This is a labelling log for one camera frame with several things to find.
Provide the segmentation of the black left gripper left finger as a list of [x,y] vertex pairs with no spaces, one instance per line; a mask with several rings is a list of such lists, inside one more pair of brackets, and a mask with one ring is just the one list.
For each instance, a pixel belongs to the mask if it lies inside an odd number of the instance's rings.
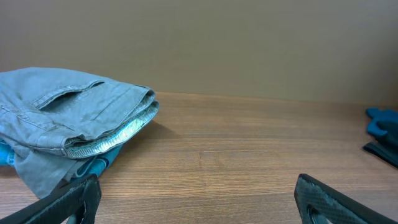
[[99,180],[90,174],[2,218],[1,224],[94,224],[100,200]]

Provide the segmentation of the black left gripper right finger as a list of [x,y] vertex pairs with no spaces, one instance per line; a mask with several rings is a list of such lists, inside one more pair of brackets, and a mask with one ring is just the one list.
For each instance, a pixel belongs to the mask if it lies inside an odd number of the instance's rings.
[[397,224],[308,174],[298,176],[294,198],[303,224]]

